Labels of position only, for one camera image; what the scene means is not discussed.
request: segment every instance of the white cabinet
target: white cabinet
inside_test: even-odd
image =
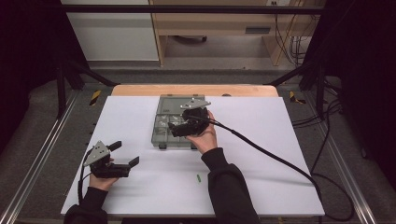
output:
[[[147,5],[146,0],[62,0],[80,5]],[[87,61],[158,61],[149,13],[67,13]]]

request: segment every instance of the person's hand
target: person's hand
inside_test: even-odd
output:
[[[215,119],[210,111],[207,111],[207,113],[210,119]],[[202,154],[206,153],[210,149],[218,147],[215,126],[211,123],[200,135],[189,135],[186,138],[189,139]]]
[[[118,178],[98,178],[94,174],[90,174],[90,187],[109,191],[111,186],[119,180]]]

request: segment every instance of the white tabletop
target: white tabletop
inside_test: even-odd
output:
[[[111,153],[114,162],[126,164],[140,156],[140,163],[129,177],[114,184],[103,208],[120,217],[213,217],[207,192],[209,170],[201,161],[201,154],[188,148],[160,150],[151,144],[159,99],[159,96],[107,98],[87,150],[98,140],[105,145],[122,141],[122,147]],[[212,103],[207,108],[217,121],[309,173],[282,98],[206,96],[206,100]],[[216,131],[227,161],[242,171],[260,216],[324,215],[315,188],[304,176],[232,133],[220,127]],[[79,170],[62,214],[78,203],[78,179]],[[87,186],[88,180],[84,182],[84,193]]]

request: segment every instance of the black sleeve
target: black sleeve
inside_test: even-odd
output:
[[[88,187],[80,205],[73,205],[64,216],[64,224],[106,224],[107,212],[102,210],[107,191]]]
[[[207,176],[210,200],[220,224],[259,224],[248,186],[241,171],[229,164],[221,147],[207,151],[202,160],[210,173]]]

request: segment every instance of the aluminum rail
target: aluminum rail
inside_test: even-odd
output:
[[[0,224],[13,224],[16,221],[18,214],[20,213],[27,197],[29,196],[33,185],[37,181],[38,176],[40,175],[40,172],[43,169],[44,164],[46,163],[46,160],[64,127],[64,124],[69,118],[78,96],[79,91],[71,92],[71,95],[68,99],[68,107],[64,111],[64,115],[59,119],[56,119],[55,123],[53,124],[47,139],[35,157],[35,161],[31,165],[28,173],[23,179],[11,202],[8,204],[6,210],[0,216]]]
[[[305,99],[310,105],[312,112],[316,113],[316,109],[314,107],[314,96],[312,92],[304,92]],[[319,128],[321,130],[321,134],[324,138],[326,132],[328,130],[327,124],[325,122],[321,122],[319,124]],[[350,171],[347,163],[344,161],[338,146],[335,144],[332,135],[329,133],[329,137],[327,140],[327,145],[329,147],[329,154],[332,158],[332,162],[340,175],[341,181],[344,184],[346,192],[352,199],[352,202],[355,206],[355,212],[361,220],[362,224],[376,224],[375,217],[373,212],[371,211],[368,203],[364,199],[364,196],[359,188],[358,183],[353,177],[352,172]]]

